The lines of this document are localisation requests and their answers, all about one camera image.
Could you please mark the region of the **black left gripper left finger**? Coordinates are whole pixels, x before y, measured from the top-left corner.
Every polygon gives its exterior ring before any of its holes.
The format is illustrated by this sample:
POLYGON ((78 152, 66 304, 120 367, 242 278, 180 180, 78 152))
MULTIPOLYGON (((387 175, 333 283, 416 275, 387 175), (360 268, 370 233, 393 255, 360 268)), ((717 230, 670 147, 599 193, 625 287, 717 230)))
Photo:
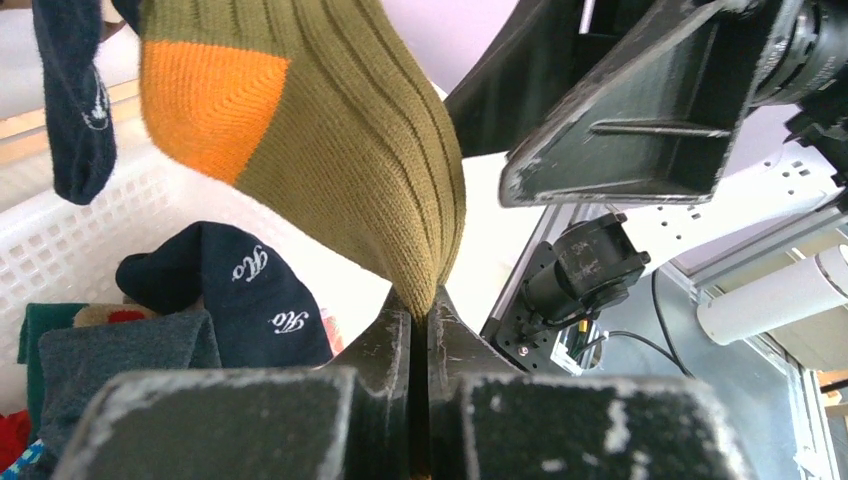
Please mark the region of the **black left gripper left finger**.
POLYGON ((390 289, 374 321, 328 367, 354 368, 374 396, 402 398, 408 389, 411 315, 390 289))

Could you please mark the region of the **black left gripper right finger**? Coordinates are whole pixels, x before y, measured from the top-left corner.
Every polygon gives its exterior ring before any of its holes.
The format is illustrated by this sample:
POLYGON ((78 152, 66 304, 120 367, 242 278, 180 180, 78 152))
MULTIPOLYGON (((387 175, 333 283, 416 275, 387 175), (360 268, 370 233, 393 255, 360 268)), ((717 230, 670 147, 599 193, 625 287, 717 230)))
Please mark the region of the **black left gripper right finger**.
POLYGON ((431 401, 471 397, 523 376, 460 318, 443 286, 427 317, 427 373, 431 401))

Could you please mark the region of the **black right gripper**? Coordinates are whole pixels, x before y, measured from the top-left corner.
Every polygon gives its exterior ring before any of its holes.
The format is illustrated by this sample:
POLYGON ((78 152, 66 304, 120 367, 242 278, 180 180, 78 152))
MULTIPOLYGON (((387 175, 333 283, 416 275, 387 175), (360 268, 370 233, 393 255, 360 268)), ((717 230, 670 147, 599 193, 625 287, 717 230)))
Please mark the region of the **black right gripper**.
POLYGON ((617 21, 509 153, 504 206, 705 203, 750 106, 847 103, 844 1, 621 1, 617 21))

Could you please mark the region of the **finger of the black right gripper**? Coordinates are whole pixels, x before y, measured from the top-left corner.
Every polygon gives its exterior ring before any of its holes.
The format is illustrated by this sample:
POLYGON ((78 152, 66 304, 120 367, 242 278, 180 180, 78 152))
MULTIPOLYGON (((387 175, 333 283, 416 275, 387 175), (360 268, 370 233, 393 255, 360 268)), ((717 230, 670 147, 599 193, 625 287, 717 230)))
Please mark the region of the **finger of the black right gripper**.
POLYGON ((582 1, 519 1, 445 105, 462 155, 510 150, 573 85, 582 1))

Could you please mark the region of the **navy sock white lettering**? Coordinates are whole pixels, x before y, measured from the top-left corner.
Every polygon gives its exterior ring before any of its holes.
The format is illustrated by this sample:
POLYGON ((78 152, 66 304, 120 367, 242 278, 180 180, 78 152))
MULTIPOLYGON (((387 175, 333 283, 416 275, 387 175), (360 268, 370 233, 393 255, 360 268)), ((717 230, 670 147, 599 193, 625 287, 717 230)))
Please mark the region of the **navy sock white lettering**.
POLYGON ((234 226, 195 222, 126 257, 115 279, 159 314, 202 304, 226 368, 313 367, 333 357, 310 290, 274 249, 234 226))

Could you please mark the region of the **olive sock orange heel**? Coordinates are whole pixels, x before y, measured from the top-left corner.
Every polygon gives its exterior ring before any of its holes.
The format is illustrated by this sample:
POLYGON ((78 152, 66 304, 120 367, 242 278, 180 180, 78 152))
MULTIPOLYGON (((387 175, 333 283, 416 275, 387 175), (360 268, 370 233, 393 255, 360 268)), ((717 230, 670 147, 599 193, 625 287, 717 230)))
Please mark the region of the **olive sock orange heel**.
POLYGON ((448 112, 378 1, 145 1, 142 114, 168 157, 389 280, 423 319, 466 213, 448 112))

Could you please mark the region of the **navy blue sock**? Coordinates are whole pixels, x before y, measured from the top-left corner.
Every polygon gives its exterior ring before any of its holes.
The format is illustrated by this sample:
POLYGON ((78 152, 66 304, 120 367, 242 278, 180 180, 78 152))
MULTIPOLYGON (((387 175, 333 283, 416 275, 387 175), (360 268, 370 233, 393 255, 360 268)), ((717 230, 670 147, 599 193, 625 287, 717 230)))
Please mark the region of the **navy blue sock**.
POLYGON ((20 479, 48 479, 88 404, 115 376, 135 371, 217 368, 205 311, 45 333, 39 340, 45 397, 37 437, 45 450, 20 479))

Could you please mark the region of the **dark teal sock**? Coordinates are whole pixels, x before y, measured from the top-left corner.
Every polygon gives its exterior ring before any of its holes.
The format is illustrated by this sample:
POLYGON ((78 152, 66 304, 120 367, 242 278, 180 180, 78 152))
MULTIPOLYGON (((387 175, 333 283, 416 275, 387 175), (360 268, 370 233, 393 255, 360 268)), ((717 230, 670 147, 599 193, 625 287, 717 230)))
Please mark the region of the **dark teal sock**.
POLYGON ((86 306, 86 303, 29 303, 25 308, 17 363, 26 366, 26 408, 32 435, 41 425, 45 397, 39 340, 47 332, 71 328, 75 315, 86 306))

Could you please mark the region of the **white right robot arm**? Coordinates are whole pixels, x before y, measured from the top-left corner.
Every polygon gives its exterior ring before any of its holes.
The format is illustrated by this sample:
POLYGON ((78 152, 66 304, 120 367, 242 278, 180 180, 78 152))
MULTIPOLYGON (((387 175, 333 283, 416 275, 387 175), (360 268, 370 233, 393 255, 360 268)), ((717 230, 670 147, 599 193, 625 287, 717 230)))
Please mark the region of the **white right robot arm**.
POLYGON ((608 212, 529 265, 485 335, 556 332, 693 248, 847 196, 843 1, 521 1, 446 105, 505 152, 506 207, 608 212))

